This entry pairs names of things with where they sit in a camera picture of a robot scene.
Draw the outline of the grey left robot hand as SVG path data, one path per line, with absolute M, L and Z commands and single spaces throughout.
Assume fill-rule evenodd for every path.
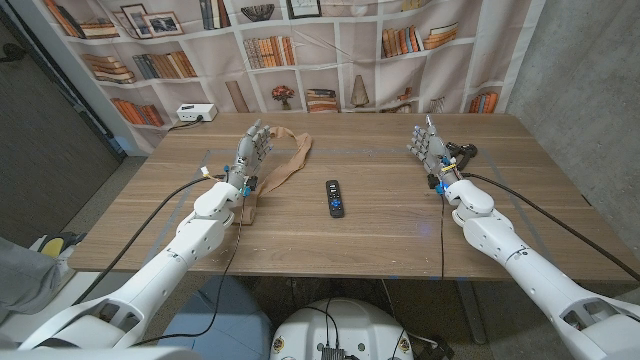
M 258 119 L 240 139 L 234 163 L 229 170 L 228 183 L 241 190 L 246 181 L 256 176 L 263 160 L 271 151 L 270 126 Z

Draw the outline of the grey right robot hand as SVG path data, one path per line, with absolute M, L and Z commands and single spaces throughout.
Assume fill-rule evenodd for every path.
M 439 136 L 430 114 L 426 115 L 425 122 L 424 127 L 415 126 L 407 149 L 423 164 L 429 187 L 443 194 L 461 175 L 457 160 Z

